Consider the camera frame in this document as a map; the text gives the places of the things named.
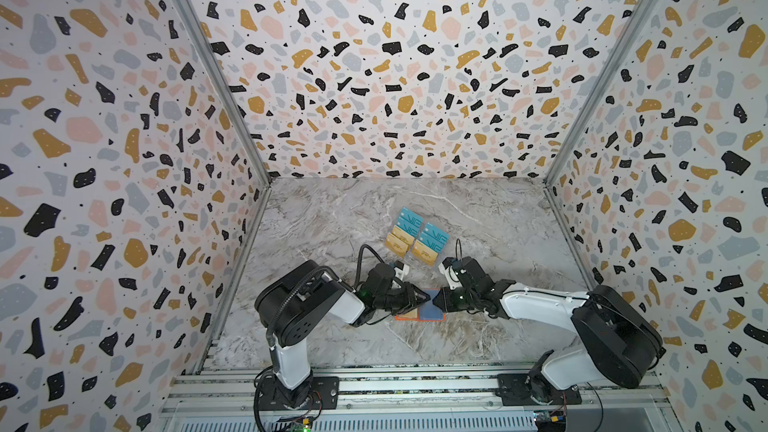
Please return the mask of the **orange card holder wallet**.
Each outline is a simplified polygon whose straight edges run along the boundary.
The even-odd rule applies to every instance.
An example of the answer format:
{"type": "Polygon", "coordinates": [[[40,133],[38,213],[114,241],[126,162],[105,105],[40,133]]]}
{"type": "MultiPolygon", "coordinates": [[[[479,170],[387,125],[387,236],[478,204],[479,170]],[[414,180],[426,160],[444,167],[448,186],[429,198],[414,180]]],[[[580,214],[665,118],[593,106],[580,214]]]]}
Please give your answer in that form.
{"type": "Polygon", "coordinates": [[[426,303],[418,309],[419,320],[417,322],[443,322],[446,314],[435,307],[432,303],[426,303]]]}

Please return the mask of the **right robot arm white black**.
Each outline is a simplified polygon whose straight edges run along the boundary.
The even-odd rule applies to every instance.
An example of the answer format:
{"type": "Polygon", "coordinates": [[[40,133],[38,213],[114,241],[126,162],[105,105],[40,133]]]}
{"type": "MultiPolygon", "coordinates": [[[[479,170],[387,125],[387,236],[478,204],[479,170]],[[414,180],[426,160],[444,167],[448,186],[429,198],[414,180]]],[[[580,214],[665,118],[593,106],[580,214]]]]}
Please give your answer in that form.
{"type": "Polygon", "coordinates": [[[616,290],[598,285],[565,292],[510,279],[494,281],[471,257],[448,257],[439,265],[449,285],[433,304],[445,313],[482,313],[492,319],[530,320],[557,327],[579,343],[548,350],[529,370],[531,397],[547,403],[557,392],[593,380],[637,388],[666,353],[663,339],[616,290]]]}

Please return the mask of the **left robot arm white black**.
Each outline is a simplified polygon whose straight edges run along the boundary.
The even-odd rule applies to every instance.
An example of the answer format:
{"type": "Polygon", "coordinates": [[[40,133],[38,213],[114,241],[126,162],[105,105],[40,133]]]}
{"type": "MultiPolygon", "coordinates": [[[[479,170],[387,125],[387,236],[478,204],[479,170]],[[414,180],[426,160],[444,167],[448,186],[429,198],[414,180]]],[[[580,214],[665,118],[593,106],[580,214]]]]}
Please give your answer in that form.
{"type": "Polygon", "coordinates": [[[263,290],[254,307],[266,328],[277,383],[294,392],[310,380],[306,339],[326,316],[360,327],[371,324],[378,311],[398,316],[430,300],[427,292],[400,279],[387,263],[376,264],[355,289],[331,268],[308,260],[263,290]]]}

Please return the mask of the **clear acrylic card stand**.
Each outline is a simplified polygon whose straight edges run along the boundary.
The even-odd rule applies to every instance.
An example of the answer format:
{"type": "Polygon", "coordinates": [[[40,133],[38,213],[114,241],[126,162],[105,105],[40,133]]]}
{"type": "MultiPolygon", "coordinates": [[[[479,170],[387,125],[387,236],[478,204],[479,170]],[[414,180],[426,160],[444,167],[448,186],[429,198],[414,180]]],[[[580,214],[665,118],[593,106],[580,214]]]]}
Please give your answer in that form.
{"type": "MultiPolygon", "coordinates": [[[[399,212],[399,213],[398,213],[398,215],[397,215],[397,218],[396,218],[396,221],[395,221],[395,223],[394,223],[394,226],[396,226],[396,222],[397,222],[397,220],[398,220],[398,218],[399,218],[399,214],[400,214],[400,212],[399,212]]],[[[423,218],[423,223],[422,223],[422,224],[421,224],[421,226],[420,226],[420,230],[419,230],[418,234],[417,234],[416,236],[414,236],[414,237],[415,237],[415,241],[418,241],[418,237],[419,237],[419,235],[422,233],[422,231],[423,231],[423,229],[424,229],[424,226],[425,226],[427,223],[430,223],[430,222],[427,222],[427,221],[426,221],[426,220],[423,218]]],[[[413,244],[412,244],[411,246],[409,246],[409,250],[408,250],[408,253],[411,253],[411,248],[412,248],[413,244]]]]}

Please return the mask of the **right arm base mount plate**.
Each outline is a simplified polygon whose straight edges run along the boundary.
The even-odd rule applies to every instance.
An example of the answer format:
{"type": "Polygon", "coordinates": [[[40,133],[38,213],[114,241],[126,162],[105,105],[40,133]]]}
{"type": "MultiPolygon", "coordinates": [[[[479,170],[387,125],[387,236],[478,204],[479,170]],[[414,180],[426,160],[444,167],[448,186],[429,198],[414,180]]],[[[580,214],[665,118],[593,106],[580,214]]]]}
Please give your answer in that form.
{"type": "Polygon", "coordinates": [[[582,397],[573,387],[556,390],[542,376],[499,374],[495,395],[504,406],[570,406],[581,405],[582,397]]]}

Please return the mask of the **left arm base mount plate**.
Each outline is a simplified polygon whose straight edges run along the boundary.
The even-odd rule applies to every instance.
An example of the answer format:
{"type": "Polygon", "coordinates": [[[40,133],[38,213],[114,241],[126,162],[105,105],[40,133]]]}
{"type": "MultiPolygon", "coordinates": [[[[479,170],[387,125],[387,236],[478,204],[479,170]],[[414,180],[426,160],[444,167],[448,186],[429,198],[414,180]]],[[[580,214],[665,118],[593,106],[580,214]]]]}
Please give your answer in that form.
{"type": "Polygon", "coordinates": [[[254,409],[259,411],[298,412],[299,410],[335,410],[339,398],[340,378],[310,375],[297,388],[289,389],[269,373],[258,381],[254,409]]]}

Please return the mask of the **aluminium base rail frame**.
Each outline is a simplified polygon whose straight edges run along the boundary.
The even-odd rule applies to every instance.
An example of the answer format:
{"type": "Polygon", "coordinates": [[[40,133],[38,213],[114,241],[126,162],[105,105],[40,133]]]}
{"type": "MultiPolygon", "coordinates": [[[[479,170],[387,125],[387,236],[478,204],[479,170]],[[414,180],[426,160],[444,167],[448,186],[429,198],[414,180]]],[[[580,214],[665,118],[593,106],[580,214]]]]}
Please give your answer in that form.
{"type": "MultiPolygon", "coordinates": [[[[680,431],[682,425],[655,374],[636,389],[606,380],[574,387],[539,405],[513,397],[504,378],[525,363],[319,368],[332,378],[331,409],[314,409],[312,431],[533,431],[553,411],[567,431],[680,431]]],[[[255,431],[254,370],[205,370],[180,377],[161,407],[158,431],[255,431]]]]}

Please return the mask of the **aluminium corner post right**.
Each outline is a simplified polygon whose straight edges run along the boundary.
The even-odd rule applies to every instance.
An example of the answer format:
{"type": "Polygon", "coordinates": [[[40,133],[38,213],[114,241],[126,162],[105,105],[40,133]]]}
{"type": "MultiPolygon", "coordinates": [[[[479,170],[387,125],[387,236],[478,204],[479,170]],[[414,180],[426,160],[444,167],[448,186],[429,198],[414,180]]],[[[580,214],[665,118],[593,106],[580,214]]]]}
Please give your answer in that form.
{"type": "Polygon", "coordinates": [[[557,153],[552,167],[544,179],[546,191],[551,190],[557,182],[559,175],[564,171],[567,163],[570,161],[580,137],[587,130],[592,117],[597,112],[604,94],[611,85],[613,76],[619,71],[623,61],[629,55],[634,41],[643,31],[643,28],[649,20],[658,1],[659,0],[638,1],[638,4],[633,11],[633,15],[628,19],[615,47],[610,52],[605,66],[598,75],[594,87],[588,94],[581,111],[571,125],[562,147],[557,153]]]}

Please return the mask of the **aluminium corner post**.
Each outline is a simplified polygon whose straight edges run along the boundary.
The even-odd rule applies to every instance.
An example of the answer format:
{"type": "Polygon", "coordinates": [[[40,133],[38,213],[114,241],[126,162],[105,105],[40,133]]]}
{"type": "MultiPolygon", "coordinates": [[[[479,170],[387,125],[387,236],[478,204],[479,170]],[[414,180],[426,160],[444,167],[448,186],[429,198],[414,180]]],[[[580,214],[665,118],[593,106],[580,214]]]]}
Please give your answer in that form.
{"type": "Polygon", "coordinates": [[[171,0],[178,11],[184,29],[189,35],[190,41],[204,66],[208,77],[223,103],[223,110],[227,113],[231,125],[242,143],[248,156],[249,163],[254,169],[254,175],[257,182],[266,187],[270,187],[270,178],[264,167],[263,161],[250,136],[248,128],[239,112],[233,94],[227,84],[225,76],[214,58],[213,50],[207,37],[201,27],[200,21],[195,13],[193,4],[190,0],[171,0]]]}
{"type": "Polygon", "coordinates": [[[557,153],[552,167],[544,179],[546,191],[551,190],[557,182],[559,175],[564,171],[567,163],[570,161],[580,137],[587,130],[592,117],[597,112],[604,94],[611,85],[613,76],[619,71],[623,61],[629,55],[634,41],[643,31],[643,28],[649,20],[658,1],[659,0],[638,1],[638,4],[633,11],[633,15],[628,19],[615,47],[610,52],[605,66],[598,75],[594,87],[588,94],[581,111],[571,125],[562,147],[557,153]]]}

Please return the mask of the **aluminium corner post left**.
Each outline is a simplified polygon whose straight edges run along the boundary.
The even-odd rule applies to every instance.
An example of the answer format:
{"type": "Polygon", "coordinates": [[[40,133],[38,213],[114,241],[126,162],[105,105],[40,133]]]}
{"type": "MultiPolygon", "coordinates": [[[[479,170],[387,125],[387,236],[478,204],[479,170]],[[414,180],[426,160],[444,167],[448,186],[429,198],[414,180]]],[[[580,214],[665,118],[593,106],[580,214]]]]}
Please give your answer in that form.
{"type": "Polygon", "coordinates": [[[227,113],[231,125],[242,143],[248,156],[249,163],[254,169],[254,175],[257,182],[266,187],[270,187],[270,178],[264,167],[263,161],[250,136],[248,128],[239,112],[233,94],[227,84],[225,76],[214,58],[213,50],[207,37],[201,27],[200,21],[195,13],[193,4],[190,0],[171,0],[178,11],[184,29],[189,35],[190,41],[204,66],[208,77],[223,103],[223,110],[227,113]]]}

